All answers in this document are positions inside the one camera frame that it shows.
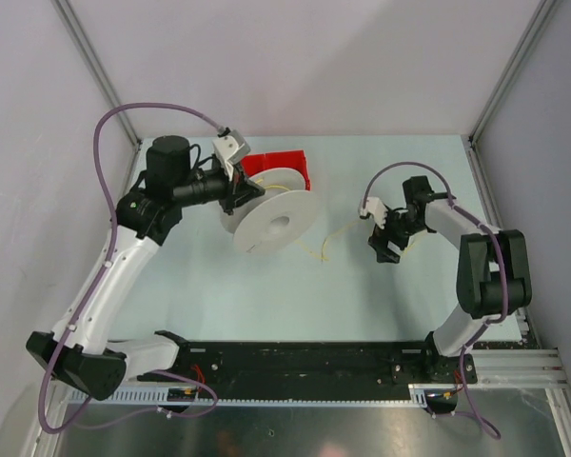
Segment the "white plastic spool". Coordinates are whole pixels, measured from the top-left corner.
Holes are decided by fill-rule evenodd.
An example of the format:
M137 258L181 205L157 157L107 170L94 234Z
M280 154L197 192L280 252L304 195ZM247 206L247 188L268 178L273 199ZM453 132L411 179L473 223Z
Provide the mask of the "white plastic spool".
M296 169L276 168L251 177L266 193L231 215L222 214L223 228L242 253L271 254L299 239L319 214L319 198L306 188Z

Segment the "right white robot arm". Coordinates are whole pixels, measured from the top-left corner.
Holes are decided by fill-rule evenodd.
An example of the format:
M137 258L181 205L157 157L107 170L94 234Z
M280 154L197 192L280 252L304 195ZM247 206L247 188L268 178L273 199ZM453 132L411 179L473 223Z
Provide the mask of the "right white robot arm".
M388 207L365 196L362 219L372 219L368 244L379 263L398 264L410 239L421 232L440 234L458 251L458 304L444 323L425 339L422 375L441 382L486 330L501 323L532 298L524 235L491 226L461 207L452 193L436 192L425 176L403 183L405 206Z

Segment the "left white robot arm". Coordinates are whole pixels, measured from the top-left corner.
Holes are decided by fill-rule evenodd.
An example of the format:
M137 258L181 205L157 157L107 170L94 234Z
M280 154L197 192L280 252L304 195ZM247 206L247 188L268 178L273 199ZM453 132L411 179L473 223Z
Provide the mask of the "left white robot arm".
M146 339L111 342L109 331L120 307L149 260L180 223L185 208L216 202L223 212L264 195L241 164L250 146L235 130L212 142L211 166L193 162L186 138L156 138L146 152L146 167L122 197L111 218L104 254L87 290L49 332L35 331L26 343L49 376L106 400L123 381L160 370L168 379L185 378L190 356L183 338L166 330Z

